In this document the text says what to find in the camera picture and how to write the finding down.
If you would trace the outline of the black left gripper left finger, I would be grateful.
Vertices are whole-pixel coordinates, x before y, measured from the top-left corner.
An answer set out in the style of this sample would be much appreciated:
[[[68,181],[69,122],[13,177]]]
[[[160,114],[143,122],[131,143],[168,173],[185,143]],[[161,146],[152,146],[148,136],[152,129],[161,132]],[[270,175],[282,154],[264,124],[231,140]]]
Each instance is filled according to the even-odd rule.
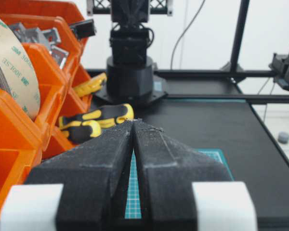
[[[132,155],[132,122],[34,167],[25,184],[63,184],[59,231],[110,231],[124,219]]]

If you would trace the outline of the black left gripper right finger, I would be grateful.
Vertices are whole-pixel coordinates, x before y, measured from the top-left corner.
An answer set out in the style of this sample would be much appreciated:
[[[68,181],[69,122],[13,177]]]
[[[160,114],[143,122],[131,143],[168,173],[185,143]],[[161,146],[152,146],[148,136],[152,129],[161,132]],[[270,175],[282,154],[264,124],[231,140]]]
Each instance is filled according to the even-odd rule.
[[[133,123],[142,219],[151,231],[195,231],[193,182],[231,181],[226,166],[142,120]]]

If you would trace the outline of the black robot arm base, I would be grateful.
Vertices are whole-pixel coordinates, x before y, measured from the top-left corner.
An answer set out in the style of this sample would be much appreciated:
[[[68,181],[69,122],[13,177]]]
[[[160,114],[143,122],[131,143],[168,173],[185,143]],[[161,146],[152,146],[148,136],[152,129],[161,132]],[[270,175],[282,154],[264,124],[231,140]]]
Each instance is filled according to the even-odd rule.
[[[110,31],[112,55],[106,61],[107,82],[95,95],[111,104],[151,104],[167,95],[166,81],[154,75],[154,63],[147,55],[154,32],[148,22],[147,0],[112,0]]]

